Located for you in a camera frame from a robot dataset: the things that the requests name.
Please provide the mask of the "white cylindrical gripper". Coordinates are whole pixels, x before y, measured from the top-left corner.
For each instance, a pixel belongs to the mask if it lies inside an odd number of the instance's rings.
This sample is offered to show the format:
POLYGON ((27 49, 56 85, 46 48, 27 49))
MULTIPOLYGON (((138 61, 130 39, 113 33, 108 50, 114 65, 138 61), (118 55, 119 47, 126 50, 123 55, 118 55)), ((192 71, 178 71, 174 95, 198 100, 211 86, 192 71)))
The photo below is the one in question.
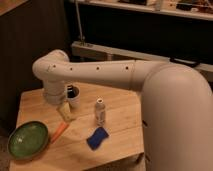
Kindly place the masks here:
MULTIPOLYGON (((65 85, 63 82, 43 82, 44 99, 51 105, 60 105, 65 99, 65 85)), ((57 107, 57 111, 65 122, 71 122, 74 117, 67 102, 57 107)))

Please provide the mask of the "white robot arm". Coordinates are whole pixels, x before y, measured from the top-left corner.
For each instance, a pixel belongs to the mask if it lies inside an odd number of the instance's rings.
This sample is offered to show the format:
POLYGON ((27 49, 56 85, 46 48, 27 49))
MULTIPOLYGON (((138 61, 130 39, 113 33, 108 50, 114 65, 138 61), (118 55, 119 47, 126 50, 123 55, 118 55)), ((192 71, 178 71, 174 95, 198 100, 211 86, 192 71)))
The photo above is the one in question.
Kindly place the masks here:
POLYGON ((138 92, 146 171, 213 171, 213 91, 197 70, 161 61, 72 63, 62 50, 38 58, 32 70, 54 105, 68 81, 138 92))

